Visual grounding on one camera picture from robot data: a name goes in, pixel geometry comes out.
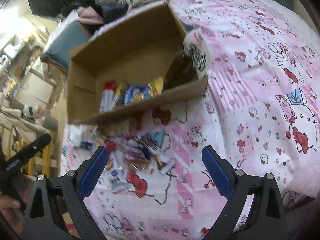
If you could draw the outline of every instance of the cardboard box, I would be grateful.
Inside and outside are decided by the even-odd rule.
[[[148,9],[69,52],[68,123],[99,124],[205,93],[208,78],[164,91],[154,98],[99,114],[104,82],[146,85],[164,77],[186,31],[168,3]]]

